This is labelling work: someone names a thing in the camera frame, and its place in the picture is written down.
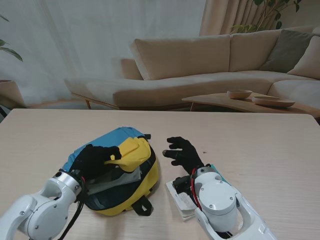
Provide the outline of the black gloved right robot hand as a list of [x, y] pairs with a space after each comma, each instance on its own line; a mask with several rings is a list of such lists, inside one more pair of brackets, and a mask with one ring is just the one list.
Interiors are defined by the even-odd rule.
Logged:
[[172, 166], [181, 166], [191, 175], [194, 169], [204, 167], [204, 163], [200, 159], [195, 147], [181, 136], [169, 137], [167, 139], [169, 149], [165, 149], [162, 155], [172, 159]]

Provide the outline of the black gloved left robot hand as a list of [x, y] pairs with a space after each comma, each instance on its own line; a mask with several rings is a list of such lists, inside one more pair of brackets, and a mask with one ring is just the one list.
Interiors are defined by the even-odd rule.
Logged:
[[88, 144], [75, 158], [69, 172], [84, 178], [85, 181], [97, 179], [115, 168], [113, 164], [105, 164], [111, 160], [111, 156], [114, 156], [115, 160], [122, 158], [117, 146], [103, 147]]

